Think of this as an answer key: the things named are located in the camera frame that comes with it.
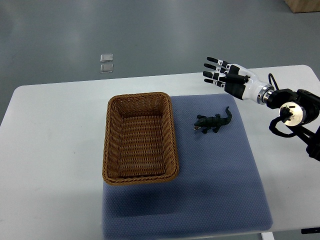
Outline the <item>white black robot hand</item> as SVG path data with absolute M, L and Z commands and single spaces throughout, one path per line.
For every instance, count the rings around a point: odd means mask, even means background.
M 240 100 L 252 100 L 264 105 L 269 95 L 275 91 L 270 84 L 260 81 L 259 77 L 251 70 L 225 60 L 207 57 L 208 69 L 203 72 L 204 81 Z

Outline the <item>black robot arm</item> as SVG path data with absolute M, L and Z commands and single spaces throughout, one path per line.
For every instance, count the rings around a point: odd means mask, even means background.
M 276 136 L 293 138 L 297 136 L 306 144 L 310 158 L 320 160 L 320 130 L 312 132 L 304 127 L 320 116 L 320 98 L 315 94 L 298 89 L 268 91 L 263 103 L 270 109 L 279 109 L 278 117 L 269 124 L 269 130 Z

